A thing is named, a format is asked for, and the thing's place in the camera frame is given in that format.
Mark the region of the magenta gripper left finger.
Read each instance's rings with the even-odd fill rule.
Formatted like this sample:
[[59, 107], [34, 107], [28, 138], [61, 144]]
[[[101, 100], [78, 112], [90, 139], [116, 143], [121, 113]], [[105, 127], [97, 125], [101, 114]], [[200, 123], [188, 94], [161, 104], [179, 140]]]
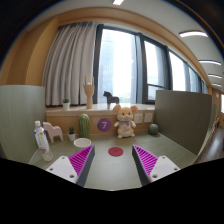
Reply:
[[67, 157], [60, 156], [47, 171], [83, 187], [95, 156], [95, 147], [90, 145]]

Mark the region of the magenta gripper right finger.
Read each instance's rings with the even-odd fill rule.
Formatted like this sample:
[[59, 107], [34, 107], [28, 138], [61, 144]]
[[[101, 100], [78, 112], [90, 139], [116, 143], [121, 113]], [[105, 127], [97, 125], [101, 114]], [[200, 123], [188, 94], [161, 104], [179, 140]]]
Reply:
[[143, 186], [180, 170], [167, 156], [156, 156], [137, 145], [132, 146], [132, 156]]

